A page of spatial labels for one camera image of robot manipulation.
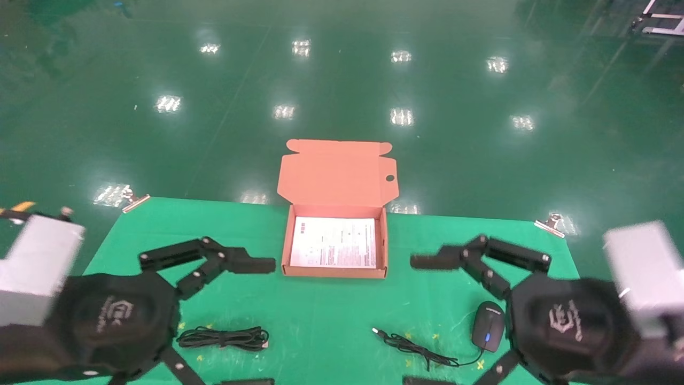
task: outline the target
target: green epoxy floor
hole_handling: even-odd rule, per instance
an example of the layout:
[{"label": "green epoxy floor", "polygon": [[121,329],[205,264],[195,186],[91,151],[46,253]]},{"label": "green epoxy floor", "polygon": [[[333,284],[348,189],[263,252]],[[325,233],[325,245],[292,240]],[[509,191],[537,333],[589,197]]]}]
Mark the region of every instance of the green epoxy floor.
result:
[{"label": "green epoxy floor", "polygon": [[[605,277],[607,228],[663,219],[684,248],[684,38],[628,32],[645,5],[0,0],[0,206],[72,207],[89,231],[82,269],[120,214],[92,204],[107,182],[285,205],[288,139],[387,141],[393,211],[558,210],[580,273]],[[411,61],[392,62],[399,50]],[[157,111],[163,95],[181,98],[176,112]],[[393,125],[393,108],[413,125]]]}]

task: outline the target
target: computer mouse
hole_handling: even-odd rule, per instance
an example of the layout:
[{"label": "computer mouse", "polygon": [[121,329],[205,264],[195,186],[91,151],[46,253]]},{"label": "computer mouse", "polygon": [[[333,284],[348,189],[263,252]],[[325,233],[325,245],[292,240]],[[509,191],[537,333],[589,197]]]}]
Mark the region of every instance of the computer mouse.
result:
[{"label": "computer mouse", "polygon": [[473,324],[473,344],[489,351],[496,351],[503,336],[503,310],[491,301],[480,304]]}]

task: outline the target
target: instruction sheet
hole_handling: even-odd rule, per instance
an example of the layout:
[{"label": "instruction sheet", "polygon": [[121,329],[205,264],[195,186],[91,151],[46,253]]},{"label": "instruction sheet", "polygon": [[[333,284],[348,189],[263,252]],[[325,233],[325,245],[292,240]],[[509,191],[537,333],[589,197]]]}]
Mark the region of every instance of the instruction sheet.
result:
[{"label": "instruction sheet", "polygon": [[290,265],[376,267],[376,220],[298,216]]}]

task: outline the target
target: black robotic finger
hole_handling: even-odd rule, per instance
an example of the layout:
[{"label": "black robotic finger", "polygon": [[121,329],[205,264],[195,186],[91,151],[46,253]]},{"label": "black robotic finger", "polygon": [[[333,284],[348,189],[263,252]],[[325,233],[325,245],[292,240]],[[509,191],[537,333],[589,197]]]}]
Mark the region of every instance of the black robotic finger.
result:
[{"label": "black robotic finger", "polygon": [[456,270],[461,267],[460,255],[463,247],[442,246],[436,255],[414,254],[411,267],[418,270]]},{"label": "black robotic finger", "polygon": [[496,238],[489,238],[485,254],[490,258],[532,272],[541,271],[547,273],[551,265],[551,257],[548,254]]},{"label": "black robotic finger", "polygon": [[500,384],[520,363],[520,356],[515,350],[509,350],[496,361],[485,374],[473,385],[497,385]]},{"label": "black robotic finger", "polygon": [[275,259],[253,258],[244,247],[229,247],[224,259],[224,268],[235,274],[268,274],[276,270]]}]

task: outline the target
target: yellow marking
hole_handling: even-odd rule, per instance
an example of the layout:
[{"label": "yellow marking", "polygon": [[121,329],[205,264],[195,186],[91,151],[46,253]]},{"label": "yellow marking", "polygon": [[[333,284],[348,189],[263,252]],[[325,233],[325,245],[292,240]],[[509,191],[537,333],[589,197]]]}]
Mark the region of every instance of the yellow marking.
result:
[{"label": "yellow marking", "polygon": [[22,202],[12,208],[12,211],[26,211],[35,205],[36,202]]}]

